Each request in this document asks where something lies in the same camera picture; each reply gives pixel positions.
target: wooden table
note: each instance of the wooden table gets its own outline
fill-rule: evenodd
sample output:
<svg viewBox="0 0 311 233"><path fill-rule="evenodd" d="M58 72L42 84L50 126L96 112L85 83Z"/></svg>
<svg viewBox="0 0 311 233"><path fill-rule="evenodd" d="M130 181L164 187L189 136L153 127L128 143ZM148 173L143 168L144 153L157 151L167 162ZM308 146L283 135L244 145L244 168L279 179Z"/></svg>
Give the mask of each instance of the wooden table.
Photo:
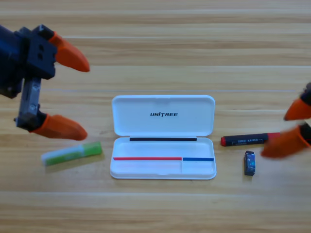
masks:
<svg viewBox="0 0 311 233"><path fill-rule="evenodd" d="M283 116L311 74L307 0L1 0L10 30L43 23L76 45L90 73L57 65L43 112L101 141L104 156L44 168L41 154L80 142L15 128L19 98L0 98L1 233L309 233L311 158L260 157L220 137L288 129ZM203 94L216 101L217 176L116 180L109 174L116 95ZM257 172L243 175L253 150Z"/></svg>

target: green cap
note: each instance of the green cap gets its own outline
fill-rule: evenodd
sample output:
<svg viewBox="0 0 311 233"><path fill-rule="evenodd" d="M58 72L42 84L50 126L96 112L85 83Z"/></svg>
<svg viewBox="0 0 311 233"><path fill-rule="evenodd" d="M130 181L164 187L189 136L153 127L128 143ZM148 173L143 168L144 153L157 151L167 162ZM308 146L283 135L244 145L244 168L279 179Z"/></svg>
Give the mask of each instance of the green cap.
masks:
<svg viewBox="0 0 311 233"><path fill-rule="evenodd" d="M100 142L86 143L86 144L83 144L82 147L84 150L84 156L97 155L103 152Z"/></svg>

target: blue stripe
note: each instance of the blue stripe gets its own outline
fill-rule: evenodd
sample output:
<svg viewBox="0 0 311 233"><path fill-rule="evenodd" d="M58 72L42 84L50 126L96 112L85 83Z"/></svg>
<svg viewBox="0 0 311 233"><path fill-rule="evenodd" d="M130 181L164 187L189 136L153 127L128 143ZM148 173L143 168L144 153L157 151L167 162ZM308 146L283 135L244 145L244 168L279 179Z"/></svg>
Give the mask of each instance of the blue stripe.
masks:
<svg viewBox="0 0 311 233"><path fill-rule="evenodd" d="M183 161L210 161L210 162L213 162L214 158L183 158Z"/></svg>

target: small blue eraser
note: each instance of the small blue eraser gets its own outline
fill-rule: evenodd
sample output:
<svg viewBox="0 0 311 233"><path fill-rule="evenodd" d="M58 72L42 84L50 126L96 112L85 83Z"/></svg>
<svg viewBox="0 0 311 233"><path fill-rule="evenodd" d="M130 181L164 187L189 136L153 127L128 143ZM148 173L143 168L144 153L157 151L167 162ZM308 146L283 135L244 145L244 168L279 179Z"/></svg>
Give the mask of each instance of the small blue eraser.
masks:
<svg viewBox="0 0 311 233"><path fill-rule="evenodd" d="M255 171L255 154L252 151L246 151L244 155L244 174L245 176L253 176Z"/></svg>

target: green glue stick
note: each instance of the green glue stick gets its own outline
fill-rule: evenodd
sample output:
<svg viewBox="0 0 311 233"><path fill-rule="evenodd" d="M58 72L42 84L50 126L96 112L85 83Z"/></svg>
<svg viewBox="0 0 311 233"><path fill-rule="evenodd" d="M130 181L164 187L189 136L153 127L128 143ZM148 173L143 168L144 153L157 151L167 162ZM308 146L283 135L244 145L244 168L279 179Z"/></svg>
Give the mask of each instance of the green glue stick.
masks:
<svg viewBox="0 0 311 233"><path fill-rule="evenodd" d="M47 152L41 156L41 161L44 166L50 166L74 159L98 155L102 152L101 143L92 142L57 151Z"/></svg>

